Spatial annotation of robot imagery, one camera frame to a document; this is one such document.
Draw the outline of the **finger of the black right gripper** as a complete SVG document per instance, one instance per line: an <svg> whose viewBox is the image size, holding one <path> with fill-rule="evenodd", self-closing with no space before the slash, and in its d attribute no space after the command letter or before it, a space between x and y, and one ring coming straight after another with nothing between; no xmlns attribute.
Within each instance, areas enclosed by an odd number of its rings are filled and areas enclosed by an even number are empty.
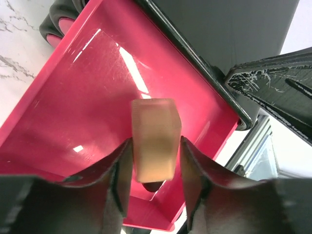
<svg viewBox="0 0 312 234"><path fill-rule="evenodd" d="M311 144L311 48L236 65L225 81Z"/></svg>

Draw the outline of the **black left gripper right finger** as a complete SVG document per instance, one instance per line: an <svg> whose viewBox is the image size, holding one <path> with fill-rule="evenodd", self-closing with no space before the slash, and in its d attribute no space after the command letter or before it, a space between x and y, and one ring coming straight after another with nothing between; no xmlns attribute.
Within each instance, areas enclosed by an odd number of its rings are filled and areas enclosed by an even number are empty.
<svg viewBox="0 0 312 234"><path fill-rule="evenodd" d="M309 234L312 181L254 181L224 168L186 137L180 168L191 234Z"/></svg>

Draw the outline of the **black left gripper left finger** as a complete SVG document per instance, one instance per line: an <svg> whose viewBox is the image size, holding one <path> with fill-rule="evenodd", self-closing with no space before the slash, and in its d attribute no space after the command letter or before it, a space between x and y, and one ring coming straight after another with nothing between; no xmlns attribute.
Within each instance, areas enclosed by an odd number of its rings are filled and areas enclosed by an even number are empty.
<svg viewBox="0 0 312 234"><path fill-rule="evenodd" d="M133 142L60 182L34 175L0 178L3 234L118 234L127 216Z"/></svg>

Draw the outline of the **pink top drawer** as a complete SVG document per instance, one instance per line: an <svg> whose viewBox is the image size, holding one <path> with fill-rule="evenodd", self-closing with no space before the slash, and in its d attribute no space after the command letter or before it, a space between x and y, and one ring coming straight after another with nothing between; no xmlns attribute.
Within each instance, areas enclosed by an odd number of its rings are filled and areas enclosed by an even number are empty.
<svg viewBox="0 0 312 234"><path fill-rule="evenodd" d="M174 99L182 134L210 158L239 117L148 4L90 1L1 127L1 233L174 230L185 205L179 158L157 191L137 181L132 101Z"/></svg>

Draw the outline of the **square beige foundation bottle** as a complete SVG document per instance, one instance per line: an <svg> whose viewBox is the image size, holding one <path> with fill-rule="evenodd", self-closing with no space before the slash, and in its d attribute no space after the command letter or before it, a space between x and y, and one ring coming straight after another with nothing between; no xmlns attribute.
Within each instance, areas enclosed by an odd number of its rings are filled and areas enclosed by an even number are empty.
<svg viewBox="0 0 312 234"><path fill-rule="evenodd" d="M175 101L170 98L135 99L131 108L137 181L171 180L182 129Z"/></svg>

